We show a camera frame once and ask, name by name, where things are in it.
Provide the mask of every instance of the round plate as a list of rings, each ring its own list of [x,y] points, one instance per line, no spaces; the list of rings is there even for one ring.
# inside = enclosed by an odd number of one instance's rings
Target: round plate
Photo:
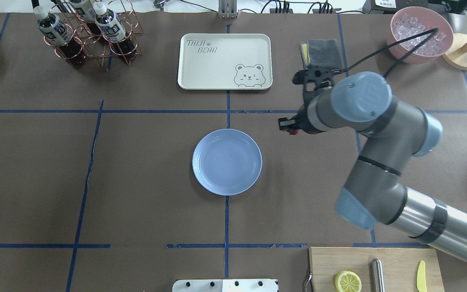
[[[199,183],[222,196],[248,190],[261,174],[262,165],[257,143],[234,129],[221,129],[204,136],[192,157],[192,168]]]

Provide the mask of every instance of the pink bowl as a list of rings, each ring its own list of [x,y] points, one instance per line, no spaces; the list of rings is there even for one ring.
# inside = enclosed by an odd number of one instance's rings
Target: pink bowl
[[[454,42],[454,31],[450,24],[444,19],[439,13],[435,11],[431,11],[428,8],[412,6],[406,7],[399,11],[397,11],[389,26],[389,32],[387,35],[387,45],[395,43],[398,41],[394,37],[394,33],[392,32],[394,22],[400,20],[405,14],[409,15],[410,17],[417,17],[419,22],[423,23],[426,26],[426,30],[430,30],[432,28],[439,28],[439,32],[444,32],[446,34],[446,38],[443,40],[443,48],[441,49],[441,53],[434,56],[423,56],[417,53],[412,53],[408,58],[404,60],[404,63],[408,64],[421,64],[432,61],[438,58],[440,55],[443,55]],[[395,45],[392,48],[389,48],[389,51],[396,57],[400,59],[404,56],[408,50],[403,46],[403,44]]]

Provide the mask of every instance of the lemon half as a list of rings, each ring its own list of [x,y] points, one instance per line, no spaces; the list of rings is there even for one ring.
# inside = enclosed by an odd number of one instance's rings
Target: lemon half
[[[354,272],[341,271],[334,279],[334,286],[337,292],[360,292],[362,281]]]

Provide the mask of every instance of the bear drawing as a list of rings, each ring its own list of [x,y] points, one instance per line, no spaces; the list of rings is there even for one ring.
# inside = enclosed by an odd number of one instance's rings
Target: bear drawing
[[[263,66],[261,64],[254,65],[253,67],[245,67],[243,64],[235,66],[237,75],[233,81],[238,87],[262,87],[266,79],[263,75]]]

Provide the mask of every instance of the bottle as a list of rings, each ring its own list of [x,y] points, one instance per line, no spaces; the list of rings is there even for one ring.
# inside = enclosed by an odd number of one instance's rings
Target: bottle
[[[56,49],[66,57],[66,61],[74,67],[80,67],[86,61],[82,45],[73,39],[73,33],[66,28],[61,19],[49,13],[43,6],[34,8],[37,27]]]
[[[92,0],[70,0],[70,4],[78,16],[86,23],[86,27],[91,34],[102,35],[99,27],[95,24],[96,14],[93,10]],[[102,37],[99,41],[105,43],[105,39]]]
[[[130,63],[136,56],[136,48],[127,32],[120,24],[118,15],[111,9],[106,9],[104,3],[95,2],[93,8],[96,12],[96,24],[107,39],[111,41],[113,49],[125,63]]]

